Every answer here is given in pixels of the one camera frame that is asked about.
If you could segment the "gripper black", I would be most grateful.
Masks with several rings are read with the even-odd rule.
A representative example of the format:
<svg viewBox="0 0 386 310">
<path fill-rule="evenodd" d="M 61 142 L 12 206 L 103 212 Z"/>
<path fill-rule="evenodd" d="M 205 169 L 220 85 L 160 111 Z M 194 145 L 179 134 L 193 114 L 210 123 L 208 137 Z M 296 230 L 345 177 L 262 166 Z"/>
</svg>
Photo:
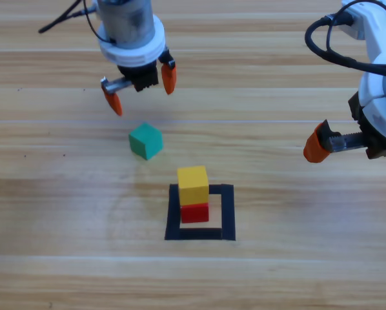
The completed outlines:
<svg viewBox="0 0 386 310">
<path fill-rule="evenodd" d="M 360 106 L 358 92 L 348 100 L 352 118 L 360 132 L 341 135 L 332 134 L 327 120 L 321 122 L 309 136 L 303 149 L 305 159 L 310 163 L 321 163 L 331 152 L 366 148 L 368 159 L 386 157 L 386 137 L 367 120 Z"/>
<path fill-rule="evenodd" d="M 177 72 L 176 61 L 171 56 L 170 50 L 165 48 L 163 53 L 158 58 L 162 64 L 161 76 L 166 93 L 170 95 L 176 87 Z M 111 109 L 118 115 L 123 115 L 121 101 L 117 92 L 121 89 L 133 86 L 137 92 L 141 92 L 145 88 L 158 84 L 157 63 L 151 62 L 140 67 L 122 67 L 117 66 L 122 74 L 121 78 L 109 81 L 107 78 L 101 80 L 101 88 L 105 99 Z"/>
</svg>

